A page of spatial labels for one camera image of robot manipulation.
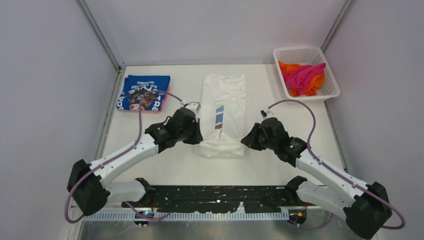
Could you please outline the white printed t-shirt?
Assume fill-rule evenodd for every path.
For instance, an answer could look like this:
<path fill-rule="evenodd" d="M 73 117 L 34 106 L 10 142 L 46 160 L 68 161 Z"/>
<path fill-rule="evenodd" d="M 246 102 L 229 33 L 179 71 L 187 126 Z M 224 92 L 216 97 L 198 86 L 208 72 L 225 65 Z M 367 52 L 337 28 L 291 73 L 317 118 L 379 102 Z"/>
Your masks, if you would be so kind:
<path fill-rule="evenodd" d="M 206 158 L 242 158 L 245 147 L 246 76 L 203 76 L 199 123 L 203 141 L 194 152 Z"/>

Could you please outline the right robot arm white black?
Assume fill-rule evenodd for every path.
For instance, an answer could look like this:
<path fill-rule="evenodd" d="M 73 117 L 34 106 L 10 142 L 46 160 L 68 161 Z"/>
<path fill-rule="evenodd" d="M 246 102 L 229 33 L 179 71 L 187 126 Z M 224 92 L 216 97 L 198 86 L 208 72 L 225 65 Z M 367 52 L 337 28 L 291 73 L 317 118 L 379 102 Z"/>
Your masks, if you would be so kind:
<path fill-rule="evenodd" d="M 296 176 L 285 188 L 285 198 L 291 205 L 310 203 L 345 220 L 359 237 L 370 240 L 393 215 L 387 206 L 389 199 L 384 186 L 368 184 L 319 157 L 308 149 L 307 143 L 289 136 L 275 117 L 255 123 L 240 141 L 249 149 L 271 150 L 279 160 L 298 168 L 324 184 L 318 186 L 305 177 Z"/>

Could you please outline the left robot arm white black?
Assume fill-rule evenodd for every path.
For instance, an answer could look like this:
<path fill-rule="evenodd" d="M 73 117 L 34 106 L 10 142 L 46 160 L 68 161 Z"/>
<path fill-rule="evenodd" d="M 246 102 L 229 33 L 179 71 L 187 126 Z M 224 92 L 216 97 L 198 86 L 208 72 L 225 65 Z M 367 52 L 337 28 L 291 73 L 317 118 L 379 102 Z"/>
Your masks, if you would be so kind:
<path fill-rule="evenodd" d="M 140 128 L 135 141 L 111 155 L 89 163 L 83 159 L 75 162 L 67 183 L 69 195 L 65 202 L 65 217 L 69 217 L 71 200 L 75 201 L 83 217 L 99 212 L 106 205 L 125 201 L 148 207 L 154 197 L 145 180 L 116 182 L 115 179 L 139 162 L 174 147 L 178 142 L 199 144 L 203 140 L 199 111 L 200 104 L 190 102 L 165 121 L 146 129 Z"/>

